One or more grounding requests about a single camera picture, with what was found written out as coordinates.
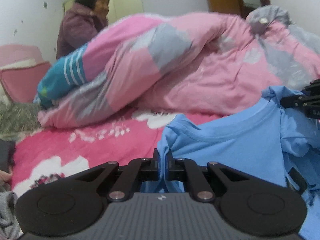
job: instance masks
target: comforter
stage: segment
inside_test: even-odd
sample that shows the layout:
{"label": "comforter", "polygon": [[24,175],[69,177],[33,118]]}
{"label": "comforter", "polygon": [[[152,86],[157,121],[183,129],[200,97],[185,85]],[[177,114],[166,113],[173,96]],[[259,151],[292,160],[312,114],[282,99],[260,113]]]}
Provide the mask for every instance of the comforter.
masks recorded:
{"label": "comforter", "polygon": [[128,104],[230,115],[253,106],[270,85],[300,90],[319,78],[319,52],[320,39],[292,25],[278,7],[259,8],[247,21],[191,13],[123,41],[91,82],[38,119],[44,127],[79,127]]}

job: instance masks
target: gray bundled cloth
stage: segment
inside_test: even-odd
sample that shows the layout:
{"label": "gray bundled cloth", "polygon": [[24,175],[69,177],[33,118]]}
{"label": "gray bundled cloth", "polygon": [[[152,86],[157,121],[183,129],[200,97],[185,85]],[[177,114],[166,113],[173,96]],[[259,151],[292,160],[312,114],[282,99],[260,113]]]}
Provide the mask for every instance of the gray bundled cloth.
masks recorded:
{"label": "gray bundled cloth", "polygon": [[0,240],[16,240],[20,236],[20,226],[14,214],[18,197],[7,191],[8,185],[0,186]]}

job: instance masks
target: metal pin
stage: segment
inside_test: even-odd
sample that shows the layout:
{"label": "metal pin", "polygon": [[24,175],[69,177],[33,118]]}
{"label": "metal pin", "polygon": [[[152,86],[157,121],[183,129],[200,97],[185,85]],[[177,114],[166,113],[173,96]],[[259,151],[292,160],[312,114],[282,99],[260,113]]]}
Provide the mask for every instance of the metal pin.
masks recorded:
{"label": "metal pin", "polygon": [[122,191],[114,191],[109,194],[109,197],[114,200],[120,200],[125,197],[125,194]]}
{"label": "metal pin", "polygon": [[208,199],[213,198],[213,194],[209,191],[200,191],[197,196],[198,196],[198,198],[203,199],[203,200],[208,200]]}

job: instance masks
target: coat sleeve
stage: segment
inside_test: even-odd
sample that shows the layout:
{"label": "coat sleeve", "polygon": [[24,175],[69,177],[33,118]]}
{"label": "coat sleeve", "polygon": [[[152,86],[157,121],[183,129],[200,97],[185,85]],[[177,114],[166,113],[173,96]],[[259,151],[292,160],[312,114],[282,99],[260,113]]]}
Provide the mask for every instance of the coat sleeve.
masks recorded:
{"label": "coat sleeve", "polygon": [[74,48],[86,44],[98,34],[95,26],[81,16],[65,21],[62,26],[66,41]]}

